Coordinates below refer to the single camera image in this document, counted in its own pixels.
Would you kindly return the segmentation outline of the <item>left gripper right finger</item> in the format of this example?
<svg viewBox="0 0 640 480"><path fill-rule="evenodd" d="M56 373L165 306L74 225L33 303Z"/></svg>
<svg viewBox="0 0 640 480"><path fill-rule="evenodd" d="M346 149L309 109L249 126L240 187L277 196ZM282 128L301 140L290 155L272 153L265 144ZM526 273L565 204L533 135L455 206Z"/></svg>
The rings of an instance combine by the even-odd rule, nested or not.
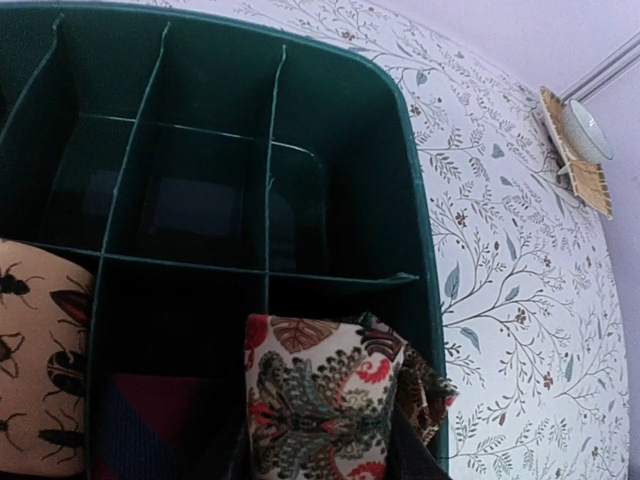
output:
<svg viewBox="0 0 640 480"><path fill-rule="evenodd" d="M450 480L420 440L409 419L394 406L387 457L387 478L394 480Z"/></svg>

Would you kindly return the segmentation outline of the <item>flamingo patterned tie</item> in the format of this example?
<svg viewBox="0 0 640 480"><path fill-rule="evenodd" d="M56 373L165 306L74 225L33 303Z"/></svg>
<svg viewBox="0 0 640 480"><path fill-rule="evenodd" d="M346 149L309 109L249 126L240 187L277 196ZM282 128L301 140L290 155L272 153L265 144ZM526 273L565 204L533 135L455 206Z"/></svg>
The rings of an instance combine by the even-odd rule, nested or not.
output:
<svg viewBox="0 0 640 480"><path fill-rule="evenodd" d="M244 349L255 479L388 479L394 406L428 449L457 397L370 313L338 320L253 314Z"/></svg>

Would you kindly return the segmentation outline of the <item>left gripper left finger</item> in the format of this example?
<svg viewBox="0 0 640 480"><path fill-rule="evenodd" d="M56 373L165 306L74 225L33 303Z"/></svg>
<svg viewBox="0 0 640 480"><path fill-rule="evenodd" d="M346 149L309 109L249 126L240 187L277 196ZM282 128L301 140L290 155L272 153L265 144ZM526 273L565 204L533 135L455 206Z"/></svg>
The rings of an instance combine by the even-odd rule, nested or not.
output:
<svg viewBox="0 0 640 480"><path fill-rule="evenodd" d="M224 478L226 480L250 479L250 447L248 431L244 429L232 444Z"/></svg>

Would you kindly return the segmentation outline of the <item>green divided organizer box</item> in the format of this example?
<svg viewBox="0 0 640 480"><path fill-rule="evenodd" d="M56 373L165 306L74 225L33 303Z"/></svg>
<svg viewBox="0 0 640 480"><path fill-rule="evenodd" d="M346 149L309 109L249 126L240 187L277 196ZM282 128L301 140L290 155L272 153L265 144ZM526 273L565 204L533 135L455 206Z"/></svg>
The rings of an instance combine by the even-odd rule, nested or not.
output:
<svg viewBox="0 0 640 480"><path fill-rule="evenodd" d="M85 469L117 373L209 382L178 479L225 479L249 316L370 313L444 373L405 101L355 53L140 5L1 6L1 243L92 272Z"/></svg>

